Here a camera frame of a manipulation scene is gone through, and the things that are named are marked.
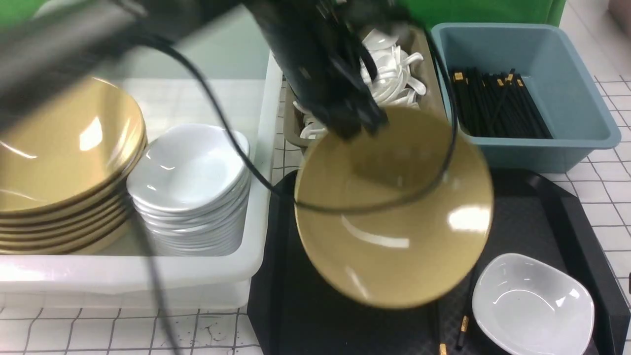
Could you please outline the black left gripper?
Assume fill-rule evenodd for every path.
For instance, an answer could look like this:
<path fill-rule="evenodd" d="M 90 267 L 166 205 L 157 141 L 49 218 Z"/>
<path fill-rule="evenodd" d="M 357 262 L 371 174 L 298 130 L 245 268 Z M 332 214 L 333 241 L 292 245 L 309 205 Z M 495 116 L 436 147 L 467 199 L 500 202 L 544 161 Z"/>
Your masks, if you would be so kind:
<path fill-rule="evenodd" d="M 388 123 L 361 76 L 377 69 L 335 0 L 250 0 L 259 25 L 297 103 L 345 140 L 374 135 Z"/>

